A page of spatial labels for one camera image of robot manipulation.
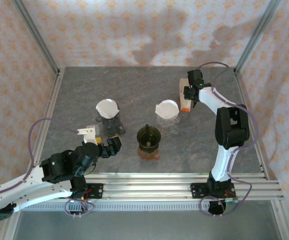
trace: purple cable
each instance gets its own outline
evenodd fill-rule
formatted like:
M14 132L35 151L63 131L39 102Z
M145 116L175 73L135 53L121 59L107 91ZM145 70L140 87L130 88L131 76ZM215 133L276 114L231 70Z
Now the purple cable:
M96 206L92 202L83 201L83 200L79 200L79 199L73 199L70 197L67 197L67 199L69 199L69 200L64 204L64 212L69 216L72 216L72 217L79 216L81 218L82 216L87 215L87 214L91 213L93 210L95 210ZM72 214L70 211L68 211L67 206L71 201L80 203L80 205L82 206L82 209L83 209L83 213L79 213L79 215L76 215L75 213Z
M208 65L208 64L221 64L221 65L223 65L223 66L226 67L226 69L225 69L224 71L222 71L220 74L218 74L218 75L215 77L214 80L216 80L220 75L222 75L224 72L226 72L226 71L228 71L228 70L230 69L227 64L222 63L222 62L218 62L218 61L211 61L211 62L204 63L204 64L198 66L196 69L199 69L199 68L201 68L201 67L203 67L203 66L205 66L205 65ZM251 118L251 120L252 120L252 122L253 122L253 125L254 125L254 139L253 139L253 142L252 142L250 145L248 145L248 146L241 146L241 147L238 147L238 148L234 149L234 150L232 151L230 157L229 157L228 166L227 166L227 169L226 169L226 172L227 172L228 176L229 176L232 180L234 180L234 181L236 181L236 182L238 182L238 183L248 184L248 185L250 186L249 189L248 189L248 191L247 191L247 193L246 193L245 196L243 197L243 199L238 203L238 205L237 205L233 210L231 210L230 212L224 213L224 214L220 214L220 215L212 215L212 214L209 214L209 213L206 213L206 212L202 211L202 202L203 202L204 199L215 199L215 200L217 200L218 203L220 203L220 205L222 206L222 209L224 210L224 205L223 205L223 203L220 201L219 198L214 197L214 196L205 196L205 197L201 198L201 200L199 201L199 204L198 204L198 205L199 205L199 210L200 210L200 212L201 212L202 214L204 214L204 215L206 215L206 216L208 216L208 217L216 217L216 216L217 216L217 217L221 217L221 216L223 216L223 215L231 214L232 212L234 212L235 210L237 210L237 209L244 203L244 201L246 200L246 198L247 198L248 195L250 194L251 189L253 188L253 185L252 185L250 182L242 181L242 180L239 180L239 179L231 176L231 173L229 172L229 171L230 171L229 168L230 168L230 164L231 164L231 161L232 161L232 159L233 159L233 157L234 157L235 152L238 152L238 151L240 151L240 150L242 150L242 149L252 148L252 147L256 144L259 134L258 134L258 125L257 125L256 118L255 118L255 116L254 116L250 111L248 111L246 108L244 108L244 107L242 107L242 106L239 106L239 105L236 105L236 104L232 104L231 102L227 102L225 99L223 99L221 96L219 96L219 95L214 91L214 85L213 85L213 84L211 84L211 91L212 91L212 93L213 93L220 101L224 102L225 104L228 104L228 105L231 106L231 107L236 107L236 108L241 109L241 110L243 110L244 112L246 112L247 115Z
M12 186L10 186L10 187L7 187L6 189L1 190L1 191L0 191L0 194L5 193L5 192L7 192L7 191L9 191L9 190L11 190L11 189L16 188L17 186L19 186L20 184L22 184L22 183L29 177L29 175L31 174L31 172L32 172L32 170L33 170L33 168L34 168L34 164L35 164L34 154L33 154L33 151L31 150L31 134L32 134L32 132L33 132L34 127L35 127L38 123L40 123L40 122L42 122L42 121L45 121L45 120L52 121L52 122L58 124L59 126L65 128L65 129L67 129L67 130L69 130L69 131L71 131L71 132L74 132L74 133L76 133L76 134L78 133L77 130L71 129L70 127L64 125L62 122L60 122L60 121L58 121L58 120L56 120L56 119L54 119L54 118L44 117L44 118L41 118L41 119L37 120L36 122L34 122L34 123L32 124L32 126L31 126L31 128L30 128L30 130L29 130L29 134L28 134L28 150L29 150L29 155L30 155L30 159L31 159L31 163L30 163L29 170L28 170L28 172L24 175L24 177L23 177L22 180L20 180L19 182L17 182L15 185L12 185Z

